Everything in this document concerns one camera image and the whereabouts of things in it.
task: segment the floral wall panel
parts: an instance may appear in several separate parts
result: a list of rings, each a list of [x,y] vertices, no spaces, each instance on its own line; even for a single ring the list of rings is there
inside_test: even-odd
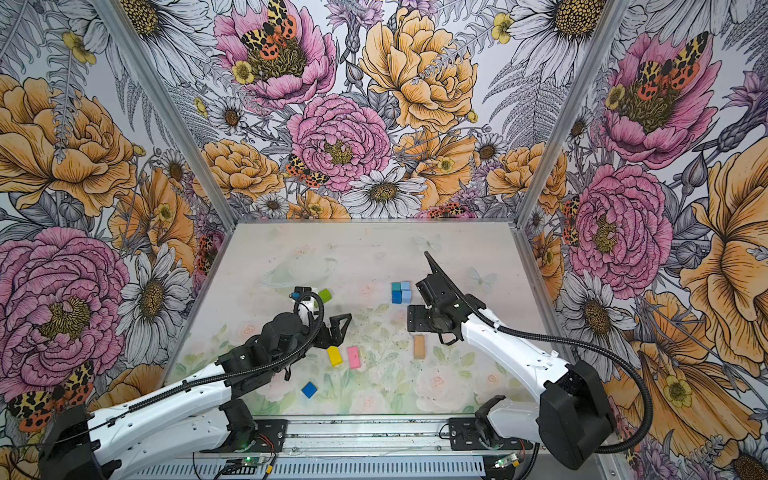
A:
[[[24,478],[61,411],[157,387],[224,236],[92,7],[0,9],[0,471]]]
[[[646,20],[620,31],[563,144],[561,204],[542,195],[526,233],[565,333],[621,354],[651,390],[635,476],[765,478],[768,2],[631,10]],[[627,438],[636,386],[578,354]]]
[[[328,219],[513,217],[605,1],[123,4],[233,209]]]

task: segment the floral table surface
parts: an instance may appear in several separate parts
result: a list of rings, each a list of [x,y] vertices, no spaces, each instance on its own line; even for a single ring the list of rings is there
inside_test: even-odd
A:
[[[339,348],[344,363],[333,368],[311,349],[290,381],[280,373],[243,397],[254,415],[474,412],[499,394],[532,402],[514,376],[464,342],[443,346],[426,335],[426,359],[413,359],[406,306],[391,304],[390,283],[424,278],[424,250],[510,326],[545,331],[506,223],[241,224],[168,381],[260,332],[291,309],[293,286],[306,285],[331,289],[329,316],[353,315]],[[359,347],[361,368],[349,369],[348,346]],[[311,399],[301,392],[308,382],[318,388]]]

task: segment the pink block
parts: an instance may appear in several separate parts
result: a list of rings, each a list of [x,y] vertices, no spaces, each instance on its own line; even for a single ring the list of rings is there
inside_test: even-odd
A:
[[[357,351],[356,346],[350,346],[347,348],[346,355],[349,357],[350,369],[354,370],[360,368],[360,353]]]

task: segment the blue block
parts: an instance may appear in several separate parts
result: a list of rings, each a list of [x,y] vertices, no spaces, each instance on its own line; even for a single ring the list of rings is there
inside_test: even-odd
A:
[[[314,384],[312,384],[312,382],[308,382],[308,383],[307,383],[307,384],[304,386],[304,388],[303,388],[303,389],[301,389],[301,391],[302,391],[302,392],[304,392],[304,395],[306,395],[306,397],[307,397],[308,399],[311,399],[311,398],[312,398],[312,395],[314,395],[315,393],[317,393],[317,387],[316,387],[316,386],[314,386]]]

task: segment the green block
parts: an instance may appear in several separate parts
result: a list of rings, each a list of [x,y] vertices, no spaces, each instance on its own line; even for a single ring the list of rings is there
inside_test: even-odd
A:
[[[328,291],[328,289],[320,290],[320,299],[323,301],[323,303],[328,303],[333,297],[331,296],[331,292]]]

